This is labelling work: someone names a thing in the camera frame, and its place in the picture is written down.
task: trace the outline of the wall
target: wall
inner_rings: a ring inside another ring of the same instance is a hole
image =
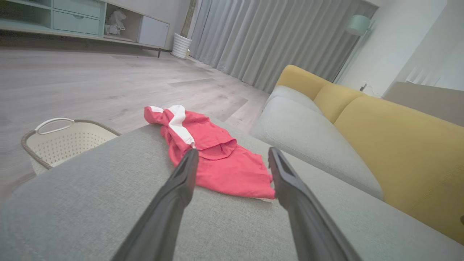
[[[108,0],[110,4],[132,9],[169,24],[164,49],[172,50],[174,33],[180,33],[187,15],[189,0]]]
[[[440,68],[437,77],[439,80],[435,84],[436,87],[464,91],[464,39]]]
[[[455,50],[459,42],[464,39],[463,25],[464,1],[448,0],[443,12],[408,62],[406,62],[395,82],[404,82],[408,79],[423,85],[436,84],[440,77],[437,71]],[[420,72],[422,72],[422,77],[417,77]]]
[[[375,24],[338,82],[359,89],[368,81],[383,95],[446,6],[446,0],[383,1]]]

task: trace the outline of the sofa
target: sofa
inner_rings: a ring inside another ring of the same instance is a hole
[[[251,135],[464,244],[464,127],[288,65]]]
[[[217,119],[268,161],[269,144]],[[111,260],[174,167],[161,125],[118,136],[17,188],[0,208],[0,260]],[[283,152],[362,260],[456,261],[464,246],[364,191]],[[278,200],[195,187],[174,260],[296,260]]]

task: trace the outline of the laundry basket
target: laundry basket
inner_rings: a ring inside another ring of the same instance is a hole
[[[51,123],[60,121],[69,124],[55,130],[44,130]],[[119,135],[119,132],[98,122],[54,118],[26,133],[21,145],[29,154],[35,173],[39,175]]]

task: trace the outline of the wooden floor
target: wooden floor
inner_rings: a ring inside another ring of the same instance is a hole
[[[192,58],[136,50],[0,47],[0,204],[35,174],[21,137],[54,117],[99,121],[121,133],[143,108],[181,104],[248,132],[268,94]]]

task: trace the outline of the gray curtain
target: gray curtain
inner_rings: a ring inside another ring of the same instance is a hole
[[[360,0],[203,0],[191,56],[271,93],[289,64],[333,81],[359,37],[345,32]]]

